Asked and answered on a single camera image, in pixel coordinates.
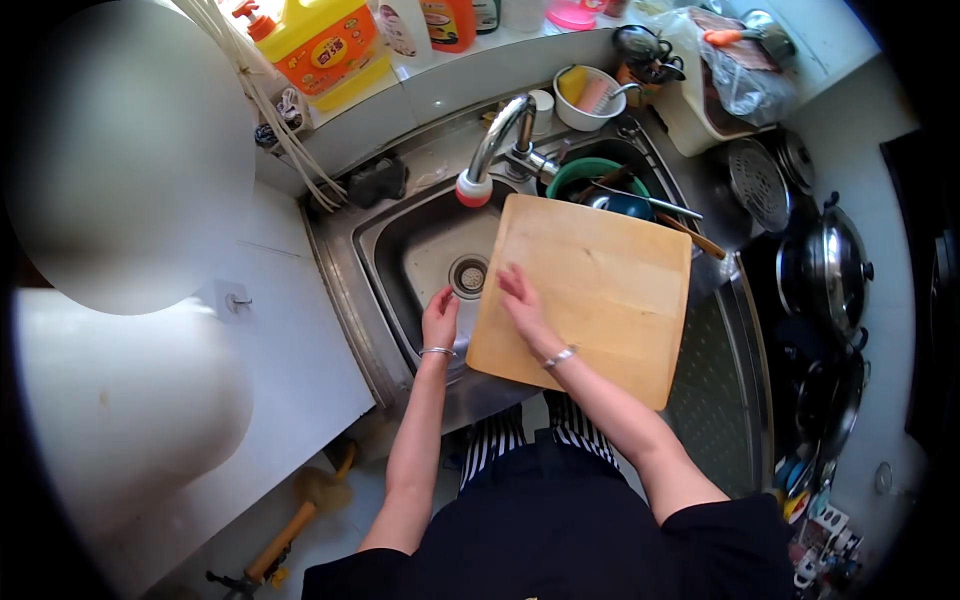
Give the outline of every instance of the silver bracelet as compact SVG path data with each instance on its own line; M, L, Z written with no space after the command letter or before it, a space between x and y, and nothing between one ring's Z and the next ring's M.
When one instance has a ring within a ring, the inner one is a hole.
M419 355L420 358L423 358L423 355L426 354L427 352L442 352L443 354L449 354L450 356L457 355L456 352L454 352L449 348L424 348L421 351L417 352L417 355Z
M573 356L573 353L577 351L576 346L567 346L566 348L557 352L557 355L553 358L548 358L545 363L543 363L544 369L551 369L556 367L559 363L562 363L567 358Z

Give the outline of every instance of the wooden cutting board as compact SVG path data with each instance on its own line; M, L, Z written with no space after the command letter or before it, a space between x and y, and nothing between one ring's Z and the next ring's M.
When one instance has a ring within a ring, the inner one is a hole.
M511 194L500 217L467 364L561 389L530 355L500 305L504 292L496 285L496 270L515 262L540 293L558 335L598 372L661 410L684 331L690 248L690 236L674 229Z

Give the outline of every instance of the white tile floor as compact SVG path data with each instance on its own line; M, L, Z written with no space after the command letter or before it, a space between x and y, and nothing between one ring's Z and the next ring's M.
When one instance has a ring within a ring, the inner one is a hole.
M523 429L527 440L534 440L534 430L548 424L546 404L542 395L523 402ZM442 457L448 454L441 449ZM636 471L616 453L616 459L630 486L646 498ZM307 465L332 471L326 457L319 453ZM353 500L344 510L314 519L293 543L293 551L283 566L289 576L280 589L270 585L256 593L263 600L296 600L300 598L303 571L314 564L328 563L351 554L373 524L383 502L386 459L354 468L347 476L353 489ZM230 525L207 542L183 564L151 588L146 600L219 600L226 588L209 583L204 573L209 569L217 575L232 578L242 576L243 567L255 558L297 511L293 494L293 476L288 477L270 493L236 518ZM460 472L439 467L433 511L437 513L457 495Z

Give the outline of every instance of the hand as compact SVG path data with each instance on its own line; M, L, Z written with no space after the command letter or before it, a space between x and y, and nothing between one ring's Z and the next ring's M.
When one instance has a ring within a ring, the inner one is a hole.
M453 350L457 338L457 310L460 298L454 296L453 286L446 285L433 295L423 309L423 347Z
M519 265L510 263L507 270L497 270L496 282L506 292L500 297L500 303L534 354L546 359L566 348L543 317L540 296Z

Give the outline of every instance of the pink container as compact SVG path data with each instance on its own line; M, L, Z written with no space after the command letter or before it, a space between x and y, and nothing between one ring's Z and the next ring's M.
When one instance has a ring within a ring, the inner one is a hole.
M596 15L607 7L609 0L553 0L546 10L550 22L565 29L585 31L593 29Z

